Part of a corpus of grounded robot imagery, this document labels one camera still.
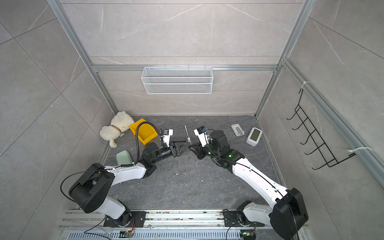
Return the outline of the clear handle screwdriver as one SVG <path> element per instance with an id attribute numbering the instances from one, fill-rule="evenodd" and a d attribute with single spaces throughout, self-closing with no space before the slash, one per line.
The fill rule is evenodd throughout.
<path id="1" fill-rule="evenodd" d="M 189 136 L 189 132 L 188 132 L 187 126 L 185 126 L 185 132 L 186 132 L 186 135 L 187 135 L 187 142 L 188 142 L 189 144 L 191 144 L 192 141 L 191 141 L 191 138 L 190 138 L 190 136 Z"/>

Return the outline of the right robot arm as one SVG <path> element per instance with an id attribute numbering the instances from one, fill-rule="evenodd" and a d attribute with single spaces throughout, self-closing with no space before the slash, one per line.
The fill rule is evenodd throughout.
<path id="1" fill-rule="evenodd" d="M 189 149 L 198 159 L 210 157 L 217 166 L 245 181 L 267 202 L 265 206 L 244 202 L 237 208 L 239 223 L 271 226 L 284 240 L 298 238 L 299 230 L 309 219 L 302 193 L 296 188 L 287 189 L 258 170 L 245 155 L 230 147 L 223 131 L 208 134 L 205 127 L 200 127 L 194 133 L 199 142 Z"/>

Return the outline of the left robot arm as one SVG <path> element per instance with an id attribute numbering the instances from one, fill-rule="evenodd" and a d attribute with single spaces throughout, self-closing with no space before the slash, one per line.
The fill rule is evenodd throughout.
<path id="1" fill-rule="evenodd" d="M 149 177 L 156 170 L 156 163 L 169 157 L 180 157 L 191 145 L 186 141 L 171 141 L 159 148 L 156 143 L 148 143 L 137 163 L 105 167 L 92 164 L 71 186 L 69 196 L 85 213 L 98 212 L 114 221 L 114 225 L 126 227 L 133 223 L 131 210 L 120 200 L 108 196 L 114 185 L 130 180 Z"/>

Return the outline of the yellow plastic bin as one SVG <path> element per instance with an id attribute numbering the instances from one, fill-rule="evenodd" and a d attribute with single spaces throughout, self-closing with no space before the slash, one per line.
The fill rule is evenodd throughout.
<path id="1" fill-rule="evenodd" d="M 146 120 L 144 119 L 140 119 L 129 126 L 129 129 L 132 131 L 134 136 L 136 135 L 136 130 L 139 124 L 145 121 Z M 158 136 L 158 132 L 155 130 L 155 128 L 148 124 L 141 125 L 138 133 L 138 139 L 143 145 L 148 144 Z"/>

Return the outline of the pale green cup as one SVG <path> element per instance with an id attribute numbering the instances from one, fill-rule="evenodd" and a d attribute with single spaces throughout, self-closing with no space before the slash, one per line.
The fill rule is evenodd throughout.
<path id="1" fill-rule="evenodd" d="M 123 150 L 116 154 L 117 164 L 121 165 L 131 165 L 133 163 L 132 158 L 127 150 Z"/>

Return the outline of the white plush dog toy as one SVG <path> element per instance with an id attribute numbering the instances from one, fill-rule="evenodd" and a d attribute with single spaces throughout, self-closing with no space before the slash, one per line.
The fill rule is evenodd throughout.
<path id="1" fill-rule="evenodd" d="M 133 118 L 125 111 L 118 112 L 108 126 L 102 127 L 100 136 L 103 140 L 109 142 L 111 148 L 116 148 L 118 145 L 115 140 L 122 137 L 134 122 Z"/>

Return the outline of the white digital clock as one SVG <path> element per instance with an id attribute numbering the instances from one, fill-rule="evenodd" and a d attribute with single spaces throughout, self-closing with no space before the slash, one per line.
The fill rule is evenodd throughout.
<path id="1" fill-rule="evenodd" d="M 246 143 L 250 146 L 255 147 L 260 142 L 262 135 L 263 135 L 262 130 L 253 127 L 246 139 Z"/>

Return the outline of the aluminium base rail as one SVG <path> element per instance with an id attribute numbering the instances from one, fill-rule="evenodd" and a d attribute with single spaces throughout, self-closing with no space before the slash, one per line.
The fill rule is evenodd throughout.
<path id="1" fill-rule="evenodd" d="M 99 213 L 68 210 L 55 240 L 279 240 L 271 226 L 241 224 L 229 210 L 133 210 L 124 228 Z"/>

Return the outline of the black wall hook rack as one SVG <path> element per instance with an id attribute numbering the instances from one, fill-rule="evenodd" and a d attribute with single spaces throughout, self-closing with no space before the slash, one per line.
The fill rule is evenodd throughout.
<path id="1" fill-rule="evenodd" d="M 307 138 L 304 142 L 300 142 L 302 146 L 306 145 L 309 141 L 314 143 L 315 148 L 308 153 L 304 153 L 306 156 L 310 156 L 314 153 L 319 153 L 322 160 L 322 165 L 318 167 L 312 167 L 313 170 L 319 170 L 323 167 L 332 168 L 340 163 L 349 160 L 356 156 L 356 153 L 349 153 L 349 155 L 343 160 L 338 160 L 331 148 L 328 146 L 320 131 L 315 127 L 312 120 L 309 118 L 303 107 L 301 106 L 301 99 L 303 97 L 304 90 L 299 90 L 299 100 L 294 108 L 294 114 L 290 118 L 286 118 L 287 121 L 299 120 L 300 123 L 295 128 L 292 128 L 292 131 L 298 131 L 303 128 L 307 132 Z"/>

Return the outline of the aluminium corner frame post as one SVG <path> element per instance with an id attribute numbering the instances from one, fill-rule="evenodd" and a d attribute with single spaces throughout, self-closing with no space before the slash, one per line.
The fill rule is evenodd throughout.
<path id="1" fill-rule="evenodd" d="M 282 54 L 278 60 L 277 67 L 273 71 L 273 74 L 272 74 L 271 79 L 267 85 L 267 88 L 263 94 L 263 97 L 261 98 L 261 101 L 259 103 L 257 111 L 255 112 L 256 120 L 260 119 L 262 112 L 263 112 L 263 110 L 267 104 L 267 101 L 268 101 L 268 99 L 269 99 L 269 97 L 273 91 L 273 88 L 275 87 L 275 85 L 278 81 L 278 78 L 281 74 L 281 71 L 283 68 L 283 62 L 284 62 L 284 60 L 286 60 L 290 56 L 290 54 L 291 54 L 299 36 L 300 36 L 300 34 L 304 28 L 304 25 L 307 22 L 316 2 L 317 2 L 316 0 L 304 1 L 303 7 L 302 7 L 302 9 L 298 15 L 298 18 L 295 22 L 295 25 L 292 29 L 292 32 L 291 32 L 291 34 L 287 40 L 287 43 L 283 49 L 283 52 L 282 52 Z"/>

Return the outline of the left aluminium frame post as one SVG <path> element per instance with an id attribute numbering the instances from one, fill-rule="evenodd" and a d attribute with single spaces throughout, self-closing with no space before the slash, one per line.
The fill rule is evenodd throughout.
<path id="1" fill-rule="evenodd" d="M 49 4 L 49 6 L 51 7 L 52 11 L 54 12 L 54 14 L 56 15 L 59 23 L 63 27 L 65 33 L 67 34 L 70 42 L 73 45 L 73 47 L 77 51 L 80 59 L 83 61 L 84 65 L 85 65 L 86 69 L 88 70 L 88 72 L 90 73 L 92 79 L 96 83 L 98 89 L 102 93 L 108 106 L 110 107 L 112 112 L 114 114 L 116 114 L 118 112 L 118 109 L 117 109 L 111 95 L 109 94 L 109 91 L 107 90 L 103 81 L 101 80 L 100 76 L 93 69 L 91 59 L 90 59 L 86 49 L 84 48 L 83 44 L 81 43 L 81 41 L 80 41 L 76 31 L 74 30 L 70 20 L 68 19 L 68 16 L 66 15 L 62 4 L 60 3 L 60 1 L 57 1 L 57 0 L 47 0 L 47 2 Z"/>

